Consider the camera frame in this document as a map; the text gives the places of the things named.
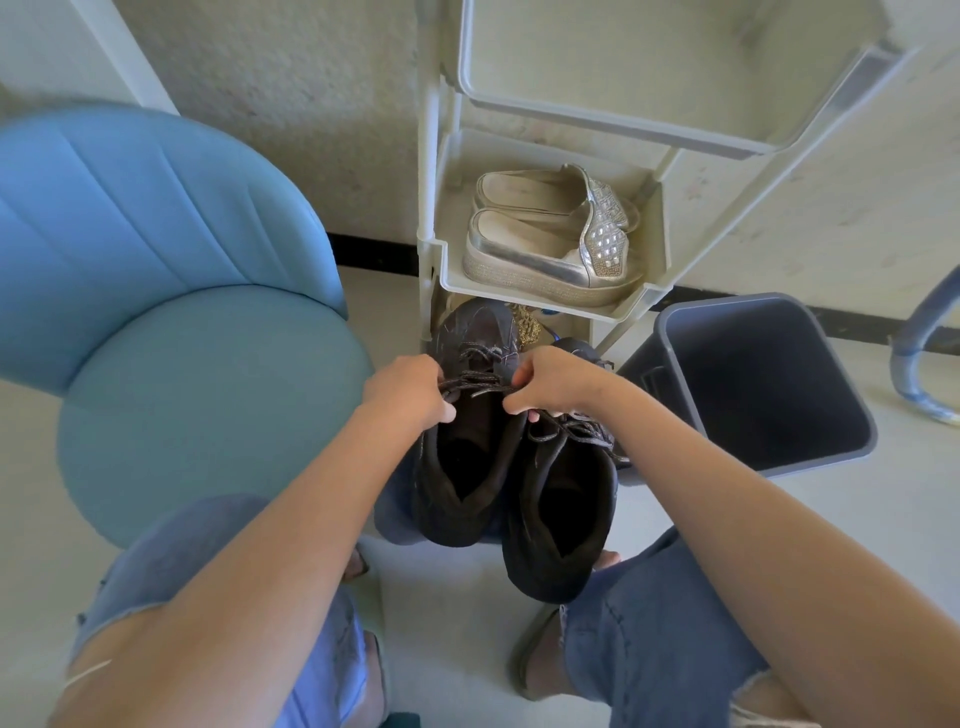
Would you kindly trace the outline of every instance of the person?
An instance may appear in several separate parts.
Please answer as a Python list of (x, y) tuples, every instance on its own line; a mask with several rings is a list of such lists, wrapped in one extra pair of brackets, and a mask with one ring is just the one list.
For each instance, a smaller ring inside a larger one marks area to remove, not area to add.
[[(86, 615), (50, 725), (378, 725), (377, 642), (341, 581), (401, 456), (454, 416), (441, 375), (401, 357), (272, 502), (202, 501), (144, 534)], [(622, 377), (544, 347), (514, 385), (510, 413), (608, 427), (675, 523), (606, 554), (521, 641), (527, 697), (601, 700), (632, 728), (960, 725), (960, 628), (865, 548)]]

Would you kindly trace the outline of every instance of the trash can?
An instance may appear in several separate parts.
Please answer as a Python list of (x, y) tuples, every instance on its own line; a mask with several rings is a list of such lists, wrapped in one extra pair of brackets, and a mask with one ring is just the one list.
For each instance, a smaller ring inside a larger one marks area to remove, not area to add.
[(618, 373), (767, 476), (876, 447), (874, 420), (816, 318), (779, 293), (669, 306)]

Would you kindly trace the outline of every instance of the black baseboard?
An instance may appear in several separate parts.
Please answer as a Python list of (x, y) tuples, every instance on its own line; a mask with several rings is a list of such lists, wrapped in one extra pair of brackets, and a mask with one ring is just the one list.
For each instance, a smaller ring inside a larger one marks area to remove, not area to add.
[[(417, 246), (405, 243), (390, 243), (370, 240), (352, 235), (330, 235), (330, 245), (337, 265), (364, 268), (369, 271), (395, 273), (401, 276), (416, 276), (419, 273)], [(663, 311), (673, 303), (722, 299), (733, 294), (705, 291), (700, 288), (675, 286), (666, 297), (653, 307)], [(900, 319), (872, 316), (867, 313), (840, 311), (835, 308), (810, 306), (820, 321), (820, 326), (830, 338), (862, 341), (867, 344), (887, 345), (903, 326)], [(940, 327), (934, 331), (924, 347), (928, 352), (960, 356), (960, 328)]]

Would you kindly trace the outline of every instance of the white door frame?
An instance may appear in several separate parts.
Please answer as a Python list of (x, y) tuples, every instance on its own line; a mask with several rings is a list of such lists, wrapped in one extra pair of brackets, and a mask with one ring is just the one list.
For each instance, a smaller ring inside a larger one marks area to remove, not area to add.
[(7, 106), (99, 100), (177, 113), (111, 0), (0, 0), (0, 86)]

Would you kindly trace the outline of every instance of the black leather shoe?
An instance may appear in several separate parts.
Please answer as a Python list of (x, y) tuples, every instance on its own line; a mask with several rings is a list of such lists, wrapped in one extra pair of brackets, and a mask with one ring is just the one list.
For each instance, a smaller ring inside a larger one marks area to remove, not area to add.
[(526, 424), (525, 414), (503, 409), (518, 359), (513, 314), (502, 302), (471, 299), (447, 316), (430, 353), (457, 417), (426, 430), (415, 445), (414, 520), (436, 544), (470, 546), (496, 515)]
[[(554, 346), (604, 364), (584, 342)], [(507, 575), (526, 595), (566, 604), (587, 585), (616, 506), (612, 444), (593, 421), (541, 414), (530, 425), (510, 471), (503, 537)]]

